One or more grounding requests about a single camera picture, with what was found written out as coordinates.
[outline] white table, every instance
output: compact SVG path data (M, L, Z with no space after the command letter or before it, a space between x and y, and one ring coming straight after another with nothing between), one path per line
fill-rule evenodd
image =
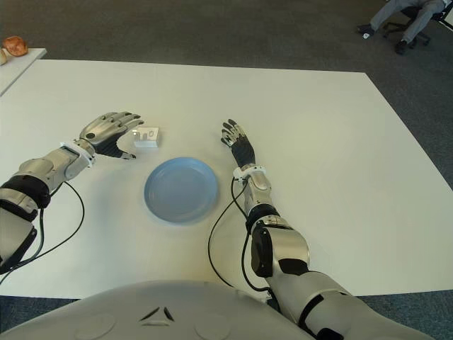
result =
M14 57L3 49L8 62L0 66L0 96L14 84L18 77L37 59L46 54L45 48L29 48L28 53L21 57Z
M101 113L138 113L162 131L159 149L134 161L99 157L72 181L86 204L82 230L13 273L0 294L83 298L145 280L218 281L206 241L236 166L219 140L227 118L246 129L277 209L309 243L312 270L356 295L453 288L453 192L366 74L39 60L0 104L1 181ZM120 146L133 152L132 136ZM182 226L154 217L142 193L151 171L179 156L209 164L220 193L205 219ZM80 214L63 188L45 215L45 248ZM231 209L214 262L250 291L239 265L244 236Z

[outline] white bracket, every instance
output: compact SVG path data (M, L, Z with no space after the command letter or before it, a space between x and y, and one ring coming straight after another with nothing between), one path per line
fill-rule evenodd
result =
M245 169L244 171L241 168L237 167L233 171L233 176L236 181L244 181L254 172L262 172L263 174L266 173L266 169L262 165L254 165L250 166L249 168Z
M84 158L88 162L88 168L91 168L96 163L96 158L90 155L83 147L78 146L74 142L61 142L60 147L66 147L67 149L75 152L81 158Z

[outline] black joint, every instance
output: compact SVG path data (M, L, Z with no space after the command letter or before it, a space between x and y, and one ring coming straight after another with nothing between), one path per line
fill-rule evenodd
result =
M268 215L275 215L280 216L277 210L271 206L270 204L260 204L255 206L250 212L248 213L247 221L246 221L246 228L250 230L253 224L259 220L260 218Z
M33 176L13 176L0 188L13 189L26 194L35 201L39 209L46 208L50 203L49 188L43 181Z
M306 262L299 259L281 259L278 261L283 273L300 276L309 271Z
M32 228L30 233L28 233L28 236L24 239L22 244L17 248L16 252L14 252L11 257L4 262L0 262L0 274L5 274L6 272L10 271L11 268L14 268L19 262L21 262L21 259L23 258L23 255L25 252L30 248L31 244L36 238L36 229Z
M304 310L300 314L298 325L312 337L316 338L315 333L313 333L305 323L306 318L309 316L310 312L321 302L323 302L324 298L321 295L315 296L313 299L310 300L309 303L306 304Z
M256 227L252 233L252 269L260 278L269 278L273 274L272 239L266 228Z
M333 331L330 328L323 328L321 331L318 332L318 336L316 340L343 340L343 335Z
M11 214L19 216L20 218L23 218L24 220L29 222L33 221L36 218L36 216L38 216L37 210L34 210L29 213L26 212L21 207L17 206L16 204L8 202L7 200L0 200L0 208L3 208L4 210L9 211Z

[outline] small white object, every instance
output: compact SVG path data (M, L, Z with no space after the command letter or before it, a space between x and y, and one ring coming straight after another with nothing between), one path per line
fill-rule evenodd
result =
M263 174L266 173L266 169L262 165L254 165L250 168L245 169L244 171L241 168L237 167L233 170L234 179L237 181L243 181L247 177L249 177L253 172L262 172Z
M158 127L141 126L132 130L134 135L135 147L158 147L157 138L159 136Z
M84 158L88 162L88 168L91 168L96 163L94 155L91 156L88 151L74 142L60 142L59 145L60 147L66 147L67 149L79 154L80 157Z

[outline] robot forearm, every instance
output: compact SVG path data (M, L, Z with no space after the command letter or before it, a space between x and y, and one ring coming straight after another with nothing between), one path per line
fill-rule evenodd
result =
M17 265L33 243L36 230L32 221L38 209L50 203L50 194L64 181L77 176L95 161L95 153L133 159L117 147L118 139L142 124L139 115L107 113L96 118L75 142L62 143L46 156L30 159L0 187L0 274Z
M309 270L305 238L275 209L265 169L255 164L247 136L233 120L224 127L222 141L239 165L234 177L247 181L244 207L252 236L252 269L269 283L283 315L315 339L432 340L377 314L326 274Z
M36 237L32 221L50 203L50 193L94 161L86 141L66 144L39 159L30 159L0 187L0 273L19 263Z

